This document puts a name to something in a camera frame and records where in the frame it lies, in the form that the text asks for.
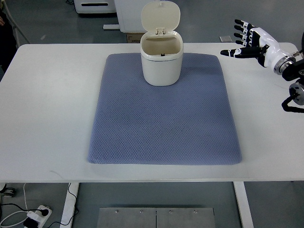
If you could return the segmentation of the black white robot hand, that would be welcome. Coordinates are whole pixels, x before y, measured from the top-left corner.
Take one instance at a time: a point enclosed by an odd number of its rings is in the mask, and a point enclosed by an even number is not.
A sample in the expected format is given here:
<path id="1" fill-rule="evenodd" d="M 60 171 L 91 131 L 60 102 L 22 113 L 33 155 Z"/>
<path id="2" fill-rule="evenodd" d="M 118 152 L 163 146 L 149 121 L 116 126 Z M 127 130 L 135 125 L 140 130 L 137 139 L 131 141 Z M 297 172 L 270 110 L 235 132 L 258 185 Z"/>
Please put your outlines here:
<path id="1" fill-rule="evenodd" d="M 236 43 L 242 47 L 222 50 L 221 55 L 241 59 L 255 58 L 261 66 L 273 69 L 278 75 L 295 63 L 295 57 L 281 49 L 279 43 L 262 28 L 239 19 L 235 20 L 234 28 L 239 31 L 234 33 L 239 39 Z"/>

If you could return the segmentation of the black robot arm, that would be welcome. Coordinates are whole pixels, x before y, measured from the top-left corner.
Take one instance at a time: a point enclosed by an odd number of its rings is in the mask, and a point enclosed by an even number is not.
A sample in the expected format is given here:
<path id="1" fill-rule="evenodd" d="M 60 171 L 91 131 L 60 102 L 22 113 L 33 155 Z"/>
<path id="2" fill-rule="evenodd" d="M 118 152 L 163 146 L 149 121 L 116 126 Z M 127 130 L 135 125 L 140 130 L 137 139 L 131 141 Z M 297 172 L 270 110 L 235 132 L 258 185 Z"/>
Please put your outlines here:
<path id="1" fill-rule="evenodd" d="M 282 77 L 285 81 L 297 80 L 289 86 L 289 97 L 281 106 L 286 112 L 303 113 L 303 108 L 289 106 L 289 103 L 294 101 L 297 105 L 304 105 L 304 59 L 287 60 L 281 68 L 283 67 L 285 68 L 282 70 Z"/>

